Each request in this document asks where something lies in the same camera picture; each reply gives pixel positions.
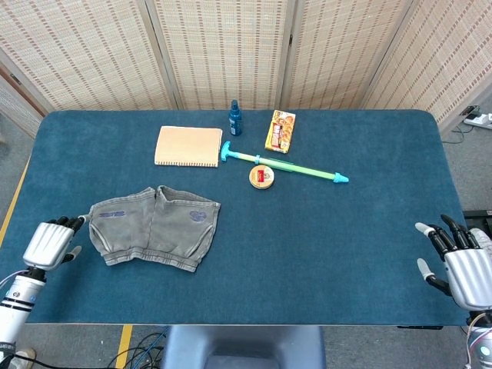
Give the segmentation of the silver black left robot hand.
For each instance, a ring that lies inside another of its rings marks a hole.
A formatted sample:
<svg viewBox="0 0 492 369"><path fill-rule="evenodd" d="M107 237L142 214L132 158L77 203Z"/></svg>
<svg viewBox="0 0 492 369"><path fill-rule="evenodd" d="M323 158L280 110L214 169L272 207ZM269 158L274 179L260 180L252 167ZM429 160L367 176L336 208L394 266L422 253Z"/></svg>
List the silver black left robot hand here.
<svg viewBox="0 0 492 369"><path fill-rule="evenodd" d="M23 254L24 263L30 268L52 271L61 264L75 260L82 247L75 246L71 251L68 247L87 220L86 214L77 218L62 216L40 223Z"/></svg>

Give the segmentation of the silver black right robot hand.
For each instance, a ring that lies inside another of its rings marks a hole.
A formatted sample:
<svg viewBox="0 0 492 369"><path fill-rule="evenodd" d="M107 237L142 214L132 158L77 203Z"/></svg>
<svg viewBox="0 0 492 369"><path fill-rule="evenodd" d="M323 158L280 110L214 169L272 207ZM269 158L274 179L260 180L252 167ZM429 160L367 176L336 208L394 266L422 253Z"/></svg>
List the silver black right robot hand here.
<svg viewBox="0 0 492 369"><path fill-rule="evenodd" d="M447 279L438 278L427 262L419 258L417 266L422 278L466 311L492 311L492 258L462 224L445 214L441 220L448 231L421 222L415 228L430 240L443 262Z"/></svg>

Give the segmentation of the grey shorts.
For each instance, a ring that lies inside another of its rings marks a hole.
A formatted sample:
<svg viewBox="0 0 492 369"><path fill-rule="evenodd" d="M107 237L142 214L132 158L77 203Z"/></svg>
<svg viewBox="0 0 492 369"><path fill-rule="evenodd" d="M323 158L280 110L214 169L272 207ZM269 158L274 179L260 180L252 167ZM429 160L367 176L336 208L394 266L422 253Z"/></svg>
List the grey shorts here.
<svg viewBox="0 0 492 369"><path fill-rule="evenodd" d="M93 204L89 237L107 266L140 259L194 273L211 248L221 204L161 185Z"/></svg>

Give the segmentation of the black equipment base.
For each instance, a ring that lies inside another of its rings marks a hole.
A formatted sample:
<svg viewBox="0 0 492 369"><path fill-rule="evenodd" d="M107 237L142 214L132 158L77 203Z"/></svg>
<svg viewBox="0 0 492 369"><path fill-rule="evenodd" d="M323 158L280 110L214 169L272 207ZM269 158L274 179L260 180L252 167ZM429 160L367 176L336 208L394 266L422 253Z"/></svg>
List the black equipment base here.
<svg viewBox="0 0 492 369"><path fill-rule="evenodd" d="M479 228L492 234L492 210L468 210L463 211L463 214L469 229Z"/></svg>

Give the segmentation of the brown framed screen panel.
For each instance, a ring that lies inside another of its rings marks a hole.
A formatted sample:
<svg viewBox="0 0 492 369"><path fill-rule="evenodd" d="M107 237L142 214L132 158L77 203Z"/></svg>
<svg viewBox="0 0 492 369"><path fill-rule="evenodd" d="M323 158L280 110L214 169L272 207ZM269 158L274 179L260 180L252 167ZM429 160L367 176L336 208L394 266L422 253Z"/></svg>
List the brown framed screen panel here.
<svg viewBox="0 0 492 369"><path fill-rule="evenodd" d="M48 111L0 61L0 115L32 139Z"/></svg>

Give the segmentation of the white power strip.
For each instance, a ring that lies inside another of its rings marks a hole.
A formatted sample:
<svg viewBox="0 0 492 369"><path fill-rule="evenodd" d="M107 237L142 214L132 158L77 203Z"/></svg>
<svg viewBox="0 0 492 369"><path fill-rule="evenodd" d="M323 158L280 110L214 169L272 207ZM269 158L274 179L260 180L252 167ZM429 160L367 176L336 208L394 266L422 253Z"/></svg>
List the white power strip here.
<svg viewBox="0 0 492 369"><path fill-rule="evenodd" d="M476 116L475 118L472 118L471 115L468 115L464 119L464 124L492 130L492 113L481 114L480 116Z"/></svg>

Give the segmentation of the tan spiral notebook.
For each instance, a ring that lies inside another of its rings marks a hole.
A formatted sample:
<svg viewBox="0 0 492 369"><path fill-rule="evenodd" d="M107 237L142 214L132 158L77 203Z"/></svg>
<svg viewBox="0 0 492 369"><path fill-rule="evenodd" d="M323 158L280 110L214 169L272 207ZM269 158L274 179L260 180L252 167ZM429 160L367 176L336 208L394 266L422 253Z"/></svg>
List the tan spiral notebook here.
<svg viewBox="0 0 492 369"><path fill-rule="evenodd" d="M154 162L160 166L218 166L221 149L220 128L161 126Z"/></svg>

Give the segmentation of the green blue water pump toy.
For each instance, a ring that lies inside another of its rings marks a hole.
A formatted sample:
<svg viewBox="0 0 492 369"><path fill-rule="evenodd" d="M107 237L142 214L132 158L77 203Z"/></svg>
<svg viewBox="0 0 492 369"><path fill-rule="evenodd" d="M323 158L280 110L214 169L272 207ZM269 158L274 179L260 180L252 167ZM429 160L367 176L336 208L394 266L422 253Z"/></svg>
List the green blue water pump toy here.
<svg viewBox="0 0 492 369"><path fill-rule="evenodd" d="M231 143L226 141L221 148L220 156L222 161L227 161L228 158L236 158L243 161L249 161L256 165L266 165L268 167L281 171L295 172L303 175L310 175L317 178L327 179L334 183L349 183L350 179L338 172L330 173L312 168L295 165L286 161L279 161L272 158L264 158L260 155L248 155L230 149Z"/></svg>

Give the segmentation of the woven folding screen panel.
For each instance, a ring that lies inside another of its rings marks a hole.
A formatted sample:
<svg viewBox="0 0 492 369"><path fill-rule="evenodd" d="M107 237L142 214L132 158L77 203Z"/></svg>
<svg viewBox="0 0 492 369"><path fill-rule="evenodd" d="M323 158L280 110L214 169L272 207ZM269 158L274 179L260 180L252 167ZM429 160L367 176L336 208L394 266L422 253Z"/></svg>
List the woven folding screen panel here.
<svg viewBox="0 0 492 369"><path fill-rule="evenodd" d="M175 109L280 108L301 0L144 0Z"/></svg>
<svg viewBox="0 0 492 369"><path fill-rule="evenodd" d="M150 5L0 0L0 52L48 111L176 109Z"/></svg>
<svg viewBox="0 0 492 369"><path fill-rule="evenodd" d="M295 0L279 106L362 106L414 0Z"/></svg>
<svg viewBox="0 0 492 369"><path fill-rule="evenodd" d="M440 132L492 84L492 0L411 0L362 105L417 109Z"/></svg>

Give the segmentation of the blue grey robot torso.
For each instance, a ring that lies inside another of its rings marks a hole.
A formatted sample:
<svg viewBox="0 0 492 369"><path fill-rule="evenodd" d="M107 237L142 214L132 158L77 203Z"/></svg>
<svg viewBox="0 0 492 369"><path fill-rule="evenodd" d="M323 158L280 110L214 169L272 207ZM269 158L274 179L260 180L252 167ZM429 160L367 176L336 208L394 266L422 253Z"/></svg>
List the blue grey robot torso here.
<svg viewBox="0 0 492 369"><path fill-rule="evenodd" d="M326 369L323 332L309 325L174 325L160 369Z"/></svg>

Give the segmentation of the blue spray bottle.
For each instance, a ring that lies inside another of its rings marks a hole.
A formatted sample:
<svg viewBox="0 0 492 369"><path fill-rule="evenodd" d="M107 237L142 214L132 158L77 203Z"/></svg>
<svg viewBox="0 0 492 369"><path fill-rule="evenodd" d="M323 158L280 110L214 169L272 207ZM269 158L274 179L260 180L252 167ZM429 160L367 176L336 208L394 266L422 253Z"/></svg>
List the blue spray bottle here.
<svg viewBox="0 0 492 369"><path fill-rule="evenodd" d="M233 136L239 136L242 133L242 112L237 99L231 101L231 107L228 114L230 131Z"/></svg>

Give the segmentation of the round tin with red label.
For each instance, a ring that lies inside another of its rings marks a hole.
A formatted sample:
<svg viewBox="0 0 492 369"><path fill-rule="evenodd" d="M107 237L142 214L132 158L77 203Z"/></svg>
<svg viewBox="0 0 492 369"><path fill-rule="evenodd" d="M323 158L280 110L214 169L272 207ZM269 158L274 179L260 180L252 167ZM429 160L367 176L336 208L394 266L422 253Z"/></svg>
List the round tin with red label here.
<svg viewBox="0 0 492 369"><path fill-rule="evenodd" d="M274 183L274 171L267 165L256 165L250 170L249 181L257 189L270 188Z"/></svg>

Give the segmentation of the yellow food box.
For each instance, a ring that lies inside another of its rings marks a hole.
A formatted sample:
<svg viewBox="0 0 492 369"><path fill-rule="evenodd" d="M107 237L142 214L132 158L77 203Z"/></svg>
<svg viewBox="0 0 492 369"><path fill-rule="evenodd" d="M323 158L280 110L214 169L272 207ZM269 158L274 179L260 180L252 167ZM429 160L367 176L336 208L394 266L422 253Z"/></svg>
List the yellow food box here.
<svg viewBox="0 0 492 369"><path fill-rule="evenodd" d="M264 148L287 154L293 135L296 115L286 111L274 110Z"/></svg>

